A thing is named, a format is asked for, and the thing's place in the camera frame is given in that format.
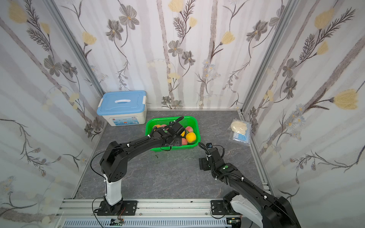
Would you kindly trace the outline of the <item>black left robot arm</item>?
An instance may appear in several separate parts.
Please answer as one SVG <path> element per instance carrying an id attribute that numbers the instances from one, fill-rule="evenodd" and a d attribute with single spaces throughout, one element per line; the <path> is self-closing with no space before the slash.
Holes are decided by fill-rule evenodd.
<path id="1" fill-rule="evenodd" d="M 113 141 L 108 145 L 99 162 L 106 187 L 104 202 L 108 206 L 122 203 L 121 179 L 127 173 L 130 160 L 154 148 L 172 148 L 176 142 L 181 141 L 181 134 L 185 130 L 180 124 L 181 120 L 183 117 L 172 121 L 166 127 L 153 127 L 148 135 L 137 140 L 125 143 Z"/>

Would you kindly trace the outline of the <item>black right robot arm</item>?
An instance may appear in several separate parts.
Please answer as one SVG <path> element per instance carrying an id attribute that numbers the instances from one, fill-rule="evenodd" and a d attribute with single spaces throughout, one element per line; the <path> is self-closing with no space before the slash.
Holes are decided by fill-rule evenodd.
<path id="1" fill-rule="evenodd" d="M 216 147 L 198 143 L 206 154 L 199 159 L 201 170 L 210 171 L 215 180 L 234 188 L 223 198 L 228 214 L 241 214 L 261 228 L 299 228 L 300 224 L 290 202 L 267 193 L 232 164 L 225 163 Z"/>

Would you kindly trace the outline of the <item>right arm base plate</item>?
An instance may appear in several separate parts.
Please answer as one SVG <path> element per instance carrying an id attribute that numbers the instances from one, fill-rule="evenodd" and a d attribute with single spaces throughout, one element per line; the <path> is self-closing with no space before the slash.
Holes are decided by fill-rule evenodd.
<path id="1" fill-rule="evenodd" d="M 226 200 L 211 200 L 211 212 L 212 215 L 234 215 L 236 212 L 233 210 L 230 203 Z"/>

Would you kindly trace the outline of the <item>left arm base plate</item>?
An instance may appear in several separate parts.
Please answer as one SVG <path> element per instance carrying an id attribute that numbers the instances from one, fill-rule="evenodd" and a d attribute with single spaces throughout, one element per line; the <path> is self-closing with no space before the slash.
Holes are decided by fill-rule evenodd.
<path id="1" fill-rule="evenodd" d="M 136 213 L 138 201 L 136 200 L 121 200 L 117 204 L 110 206 L 106 200 L 100 203 L 94 212 L 98 216 L 134 216 Z"/>

